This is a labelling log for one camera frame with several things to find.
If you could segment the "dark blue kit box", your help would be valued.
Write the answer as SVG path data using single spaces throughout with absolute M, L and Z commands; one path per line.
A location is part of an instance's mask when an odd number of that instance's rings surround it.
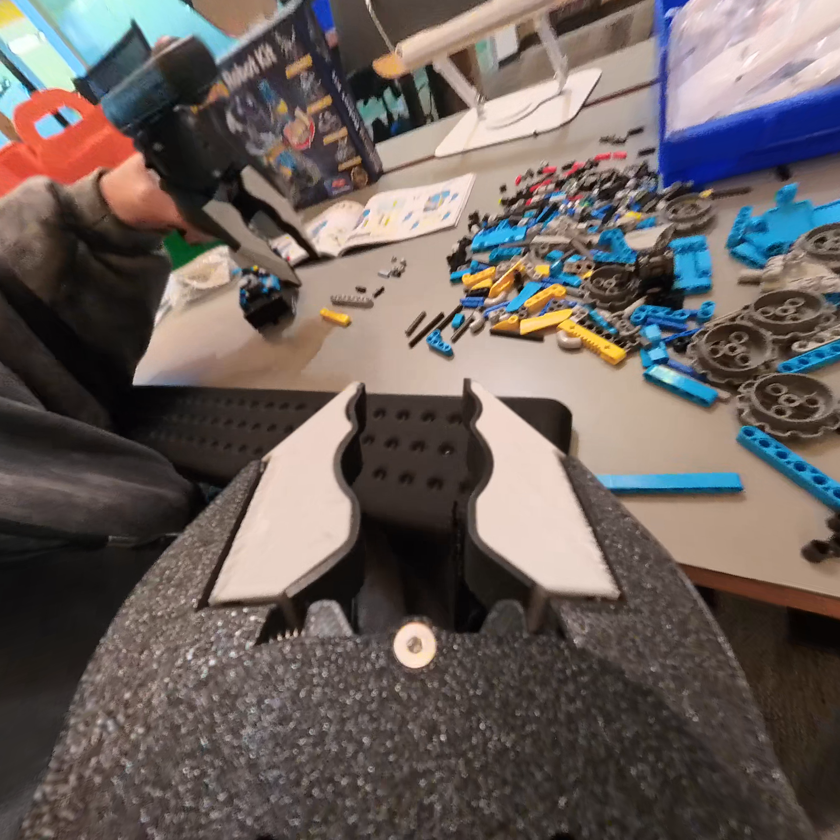
M 380 179 L 382 160 L 309 2 L 280 5 L 218 68 L 229 132 L 296 209 Z

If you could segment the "partly built blue toy robot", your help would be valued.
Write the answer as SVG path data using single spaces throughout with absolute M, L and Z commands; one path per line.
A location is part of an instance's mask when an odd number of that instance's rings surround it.
M 299 293 L 299 286 L 257 266 L 238 270 L 238 305 L 258 331 L 291 323 L 297 315 Z

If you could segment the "large light blue frame piece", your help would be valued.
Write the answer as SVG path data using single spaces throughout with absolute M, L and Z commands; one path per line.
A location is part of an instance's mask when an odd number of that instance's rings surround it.
M 753 215 L 751 206 L 742 207 L 727 238 L 730 257 L 753 270 L 763 269 L 769 260 L 790 252 L 795 242 L 813 229 L 839 222 L 839 200 L 814 205 L 798 199 L 798 184 L 784 185 L 774 205 Z

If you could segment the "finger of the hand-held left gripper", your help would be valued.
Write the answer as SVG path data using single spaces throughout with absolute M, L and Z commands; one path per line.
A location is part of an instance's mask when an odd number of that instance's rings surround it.
M 264 212 L 258 211 L 251 222 L 246 222 L 230 203 L 191 201 L 191 225 L 225 242 L 238 267 L 255 266 L 277 277 L 283 287 L 301 286 L 293 266 L 272 247 L 275 240 L 290 234 Z
M 288 235 L 310 258 L 317 258 L 317 247 L 298 211 L 262 170 L 243 168 L 234 180 L 233 206 L 246 225 L 266 241 Z

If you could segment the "person's left forearm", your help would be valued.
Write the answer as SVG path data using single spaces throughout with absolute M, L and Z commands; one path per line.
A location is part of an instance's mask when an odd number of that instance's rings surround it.
M 2 198 L 2 398 L 94 427 L 131 389 L 172 264 L 166 234 L 128 227 L 98 169 L 29 178 Z

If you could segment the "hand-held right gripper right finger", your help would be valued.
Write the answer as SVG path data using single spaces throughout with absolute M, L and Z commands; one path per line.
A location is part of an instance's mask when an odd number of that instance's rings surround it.
M 510 608 L 539 632 L 557 601 L 619 603 L 622 590 L 565 453 L 473 379 L 463 385 L 469 492 L 465 584 L 488 615 Z

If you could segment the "crumpled clear plastic bag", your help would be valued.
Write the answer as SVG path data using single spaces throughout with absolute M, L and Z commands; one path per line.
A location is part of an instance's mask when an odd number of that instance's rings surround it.
M 228 248 L 208 250 L 170 274 L 160 309 L 183 308 L 207 293 L 229 286 L 235 279 L 235 268 Z

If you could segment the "pile of clear plastic bags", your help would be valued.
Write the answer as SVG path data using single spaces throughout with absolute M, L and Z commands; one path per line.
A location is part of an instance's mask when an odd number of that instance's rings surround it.
M 838 1 L 689 1 L 669 21 L 667 133 L 838 85 Z

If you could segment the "red plastic bin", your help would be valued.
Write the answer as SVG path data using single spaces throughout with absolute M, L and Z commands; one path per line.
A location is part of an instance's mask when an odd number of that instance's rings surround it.
M 36 124 L 66 109 L 79 120 L 48 138 Z M 113 168 L 135 155 L 132 142 L 107 120 L 102 106 L 64 89 L 35 91 L 14 111 L 18 136 L 1 151 L 1 195 L 34 176 L 71 184 L 95 170 Z

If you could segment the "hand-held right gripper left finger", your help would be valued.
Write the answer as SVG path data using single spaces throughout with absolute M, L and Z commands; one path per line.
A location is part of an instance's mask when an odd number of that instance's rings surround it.
M 267 606 L 286 631 L 354 630 L 365 418 L 364 384 L 352 382 L 262 457 L 200 608 Z

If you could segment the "pile of toy building pieces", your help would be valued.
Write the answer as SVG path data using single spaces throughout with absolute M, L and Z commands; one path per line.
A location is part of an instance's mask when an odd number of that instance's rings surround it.
M 458 303 L 418 314 L 408 345 L 451 358 L 468 330 L 531 341 L 554 332 L 561 348 L 612 366 L 636 354 L 648 384 L 687 402 L 734 398 L 740 445 L 834 511 L 829 537 L 807 543 L 802 557 L 837 561 L 838 479 L 790 443 L 838 434 L 838 390 L 814 377 L 838 368 L 838 223 L 801 236 L 763 269 L 733 259 L 737 284 L 755 292 L 719 311 L 706 231 L 715 202 L 749 188 L 665 185 L 648 165 L 654 152 L 625 166 L 623 150 L 561 168 L 543 162 L 512 189 L 500 184 L 498 213 L 472 213 L 447 256 Z

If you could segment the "blue plastic bin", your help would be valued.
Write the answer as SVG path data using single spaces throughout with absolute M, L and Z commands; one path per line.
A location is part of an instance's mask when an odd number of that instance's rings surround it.
M 669 41 L 684 1 L 654 2 L 658 168 L 664 183 L 709 184 L 839 151 L 838 85 L 669 133 Z

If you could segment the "person's left hand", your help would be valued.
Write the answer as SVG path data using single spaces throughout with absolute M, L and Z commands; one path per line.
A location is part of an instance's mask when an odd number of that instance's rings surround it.
M 112 215 L 131 228 L 163 235 L 190 230 L 172 197 L 161 188 L 160 177 L 140 153 L 105 171 L 99 190 Z

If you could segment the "instruction booklet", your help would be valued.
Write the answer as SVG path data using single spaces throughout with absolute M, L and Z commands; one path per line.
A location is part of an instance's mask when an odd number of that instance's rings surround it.
M 365 204 L 344 198 L 305 223 L 318 257 L 336 259 L 369 247 L 394 245 L 454 228 L 476 174 L 374 194 Z

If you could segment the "grey desk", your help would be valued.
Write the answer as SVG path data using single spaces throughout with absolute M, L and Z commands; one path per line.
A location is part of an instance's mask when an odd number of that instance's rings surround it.
M 498 186 L 542 160 L 584 161 L 602 135 L 638 126 L 628 160 L 658 145 L 655 43 L 608 56 L 594 98 L 567 126 L 536 139 L 458 157 L 434 158 L 457 117 L 381 144 L 389 171 L 357 201 L 377 192 L 441 182 L 475 173 L 476 183 L 457 229 L 391 249 L 376 248 L 301 268 L 297 318 L 286 331 L 261 337 L 243 320 L 232 289 L 166 316 L 156 329 L 136 381 L 142 385 L 261 387 L 337 392 L 363 381 L 369 392 L 456 394 L 472 377 L 499 396 L 556 399 L 574 416 L 574 450 L 596 474 L 734 471 L 744 492 L 729 497 L 630 497 L 626 504 L 696 583 L 759 602 L 838 618 L 838 562 L 809 563 L 802 545 L 826 534 L 830 511 L 736 442 L 732 404 L 704 409 L 644 381 L 637 358 L 613 367 L 588 351 L 488 337 L 487 329 L 455 345 L 444 360 L 404 329 L 422 310 L 449 312 L 457 292 L 445 257 L 469 212 L 490 212 Z M 356 284 L 373 288 L 392 255 L 407 259 L 402 279 L 386 284 L 369 311 L 333 327 L 319 316 L 333 293 Z

